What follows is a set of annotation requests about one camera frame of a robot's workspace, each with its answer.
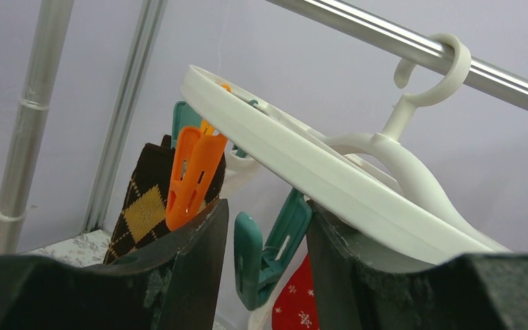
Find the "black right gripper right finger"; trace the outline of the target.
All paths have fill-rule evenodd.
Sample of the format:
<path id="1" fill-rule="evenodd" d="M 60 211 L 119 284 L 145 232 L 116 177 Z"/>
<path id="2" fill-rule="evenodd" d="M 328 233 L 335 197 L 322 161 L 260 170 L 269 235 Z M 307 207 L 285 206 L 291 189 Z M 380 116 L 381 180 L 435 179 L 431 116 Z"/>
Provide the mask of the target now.
<path id="1" fill-rule="evenodd" d="M 310 207 L 321 329 L 528 329 L 528 254 L 464 254 L 434 266 Z"/>

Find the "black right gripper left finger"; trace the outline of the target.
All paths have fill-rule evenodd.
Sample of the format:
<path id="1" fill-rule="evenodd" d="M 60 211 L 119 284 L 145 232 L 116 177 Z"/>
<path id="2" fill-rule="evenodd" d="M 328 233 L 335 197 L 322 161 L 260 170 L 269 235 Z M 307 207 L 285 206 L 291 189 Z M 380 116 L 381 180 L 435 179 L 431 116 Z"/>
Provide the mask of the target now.
<path id="1" fill-rule="evenodd" d="M 0 256 L 0 329 L 211 329 L 229 206 L 108 265 Z"/>

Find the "white round clip hanger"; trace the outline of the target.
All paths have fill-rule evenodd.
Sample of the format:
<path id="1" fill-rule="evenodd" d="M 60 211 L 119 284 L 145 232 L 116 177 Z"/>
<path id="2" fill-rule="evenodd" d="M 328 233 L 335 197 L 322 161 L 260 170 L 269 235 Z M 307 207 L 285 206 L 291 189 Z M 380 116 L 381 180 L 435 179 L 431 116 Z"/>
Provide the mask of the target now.
<path id="1" fill-rule="evenodd" d="M 465 81 L 472 57 L 451 34 L 450 70 L 431 89 L 405 93 L 378 133 L 327 137 L 270 103 L 191 65 L 180 86 L 187 103 L 262 166 L 352 228 L 411 258 L 438 265 L 465 253 L 505 247 L 473 228 L 429 169 L 399 138 L 415 111 L 438 104 Z"/>

